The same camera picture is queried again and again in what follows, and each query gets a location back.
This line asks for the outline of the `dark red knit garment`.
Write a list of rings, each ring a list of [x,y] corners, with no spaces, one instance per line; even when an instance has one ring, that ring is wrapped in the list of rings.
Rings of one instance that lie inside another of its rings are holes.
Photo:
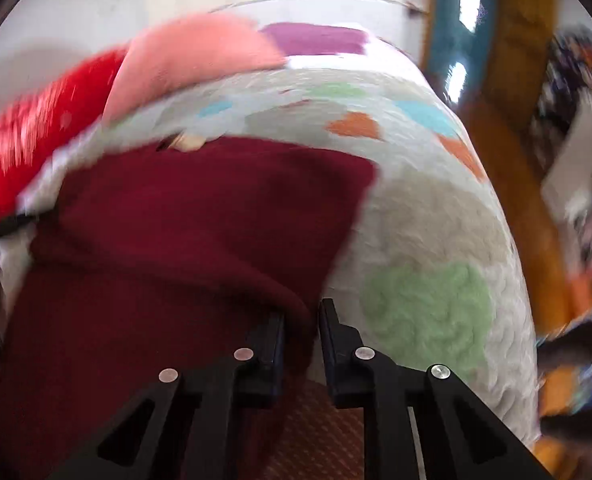
[[[252,477],[305,382],[315,307],[375,176],[359,156],[245,136],[67,174],[6,333],[2,460],[47,477],[160,370],[229,356],[279,311],[286,391],[250,416]]]

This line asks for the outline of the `cluttered clothes shelf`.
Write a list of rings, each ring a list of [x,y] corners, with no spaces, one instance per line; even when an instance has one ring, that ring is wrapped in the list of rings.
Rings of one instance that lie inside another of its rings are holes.
[[[592,278],[592,30],[559,29],[529,136],[544,171],[541,196],[560,231],[566,271]]]

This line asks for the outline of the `patchwork heart bedspread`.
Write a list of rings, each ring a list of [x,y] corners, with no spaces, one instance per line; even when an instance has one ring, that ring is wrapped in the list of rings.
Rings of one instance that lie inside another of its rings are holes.
[[[223,136],[373,162],[375,179],[321,298],[332,298],[340,318],[395,362],[418,370],[447,364],[518,439],[536,440],[535,334],[520,257],[466,129],[422,84],[350,70],[272,70],[198,84],[117,122],[96,120],[57,148],[20,206],[42,220],[72,171],[146,145],[192,152]],[[33,240],[0,252],[20,290]]]

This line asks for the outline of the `red floral quilt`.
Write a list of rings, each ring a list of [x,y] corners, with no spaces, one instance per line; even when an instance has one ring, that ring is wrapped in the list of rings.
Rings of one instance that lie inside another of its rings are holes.
[[[57,148],[102,116],[126,52],[119,46],[87,58],[0,112],[0,219],[16,212],[20,193]]]

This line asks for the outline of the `pink textured pillow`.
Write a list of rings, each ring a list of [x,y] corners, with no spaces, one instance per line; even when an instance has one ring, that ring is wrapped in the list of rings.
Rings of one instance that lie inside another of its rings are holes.
[[[117,122],[137,107],[192,84],[285,64],[284,53],[251,18],[227,12],[176,18],[130,42],[102,119]]]

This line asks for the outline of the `wooden door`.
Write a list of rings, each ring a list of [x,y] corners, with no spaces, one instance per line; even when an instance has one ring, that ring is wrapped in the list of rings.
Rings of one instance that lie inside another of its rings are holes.
[[[528,139],[546,71],[555,0],[497,0],[494,38],[482,90],[463,119],[514,237],[538,334],[570,319],[558,228],[544,203],[542,172]]]

